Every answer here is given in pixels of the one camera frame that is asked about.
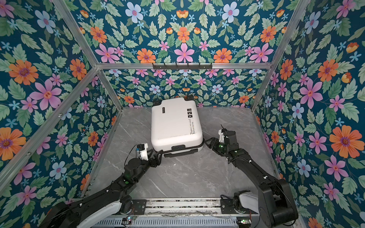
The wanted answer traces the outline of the white black suitcase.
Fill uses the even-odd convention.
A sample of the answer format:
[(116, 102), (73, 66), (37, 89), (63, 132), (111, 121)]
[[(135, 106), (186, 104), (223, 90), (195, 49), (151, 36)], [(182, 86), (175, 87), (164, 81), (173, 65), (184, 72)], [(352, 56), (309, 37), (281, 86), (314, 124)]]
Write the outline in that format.
[(193, 96), (154, 101), (151, 143), (165, 157), (194, 154), (203, 148), (203, 131)]

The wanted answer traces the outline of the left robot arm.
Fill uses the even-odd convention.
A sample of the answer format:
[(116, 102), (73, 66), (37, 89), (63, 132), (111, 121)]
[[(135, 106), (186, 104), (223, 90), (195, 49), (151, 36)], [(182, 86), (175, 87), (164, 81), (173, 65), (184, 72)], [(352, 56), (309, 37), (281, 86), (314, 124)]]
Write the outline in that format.
[(130, 193), (149, 168), (162, 161), (162, 151), (147, 152), (147, 160), (133, 158), (125, 165), (124, 173), (104, 189), (81, 200), (53, 206), (41, 228), (91, 228), (101, 220), (118, 212), (131, 210)]

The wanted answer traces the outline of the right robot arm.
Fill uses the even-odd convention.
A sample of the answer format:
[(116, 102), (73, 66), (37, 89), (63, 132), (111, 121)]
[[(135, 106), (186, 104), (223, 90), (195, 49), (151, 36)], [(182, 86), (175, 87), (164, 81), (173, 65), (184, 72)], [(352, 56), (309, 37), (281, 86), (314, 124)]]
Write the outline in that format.
[(258, 224), (267, 228), (279, 225), (292, 226), (299, 218), (290, 185), (284, 179), (278, 179), (268, 174), (249, 155), (240, 148), (235, 131), (225, 128), (219, 130), (217, 138), (206, 140), (209, 149), (229, 164), (241, 170), (254, 184), (257, 191), (243, 190), (234, 193), (233, 197), (222, 196), (223, 200), (231, 203), (235, 211), (242, 213), (246, 210), (259, 215)]

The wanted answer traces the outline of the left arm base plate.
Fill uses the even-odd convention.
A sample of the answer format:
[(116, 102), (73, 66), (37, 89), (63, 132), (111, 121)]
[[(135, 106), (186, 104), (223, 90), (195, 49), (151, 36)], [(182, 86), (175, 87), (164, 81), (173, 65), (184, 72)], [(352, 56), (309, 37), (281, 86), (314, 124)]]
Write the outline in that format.
[(146, 199), (132, 199), (126, 204), (126, 213), (133, 215), (144, 215), (146, 210)]

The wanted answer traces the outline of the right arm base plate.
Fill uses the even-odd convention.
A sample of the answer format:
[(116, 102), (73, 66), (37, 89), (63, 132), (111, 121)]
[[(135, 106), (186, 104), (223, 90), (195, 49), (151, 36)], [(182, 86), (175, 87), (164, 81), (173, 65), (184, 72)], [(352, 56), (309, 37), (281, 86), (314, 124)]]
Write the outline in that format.
[(221, 214), (249, 214), (248, 209), (236, 209), (232, 199), (221, 198)]

